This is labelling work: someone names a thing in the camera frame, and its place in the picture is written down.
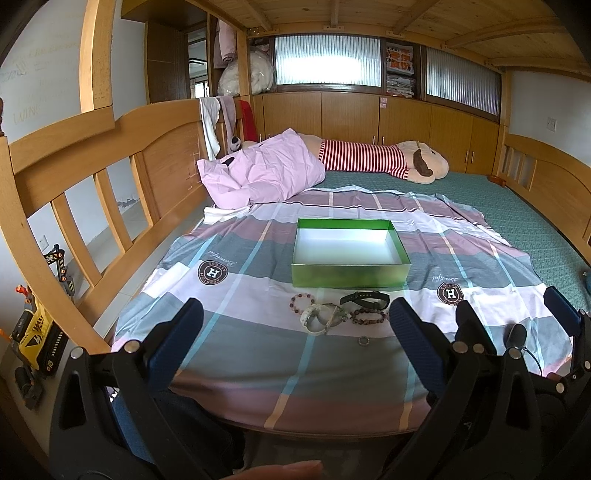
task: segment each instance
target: cable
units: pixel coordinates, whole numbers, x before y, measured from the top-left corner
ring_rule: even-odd
[[[535,360],[535,364],[538,365],[538,368],[540,369],[540,375],[543,377],[544,373],[542,372],[542,367],[540,365],[540,362],[538,362],[538,359],[535,357],[535,355],[533,353],[531,353],[526,346],[523,347],[523,350],[526,351],[527,353],[529,353],[531,355],[531,357]]]

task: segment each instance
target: red cloth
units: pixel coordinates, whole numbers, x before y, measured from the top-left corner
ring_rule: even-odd
[[[242,141],[251,140],[258,142],[255,118],[252,114],[250,103],[240,100],[240,108],[242,109],[242,131],[244,132]]]
[[[389,173],[406,180],[404,154],[396,145],[368,145],[339,140],[323,140],[318,154],[326,170]]]

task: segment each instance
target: logo emblem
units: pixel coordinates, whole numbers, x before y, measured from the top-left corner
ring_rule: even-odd
[[[462,289],[457,283],[442,283],[437,289],[437,296],[448,305],[457,305],[464,299]]]
[[[216,285],[228,276],[226,265],[207,260],[199,266],[199,280],[205,285]]]

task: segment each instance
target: wall outlet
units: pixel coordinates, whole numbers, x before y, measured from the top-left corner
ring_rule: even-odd
[[[41,251],[45,251],[47,247],[49,247],[49,242],[47,241],[47,237],[45,235],[43,235],[38,241],[37,243],[39,244],[39,248],[41,249]]]
[[[551,116],[549,116],[546,128],[551,132],[556,132],[556,118],[552,118]]]

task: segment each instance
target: human hand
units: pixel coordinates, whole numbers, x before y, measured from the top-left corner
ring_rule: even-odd
[[[320,460],[310,460],[289,465],[257,466],[222,480],[319,480],[322,470]]]

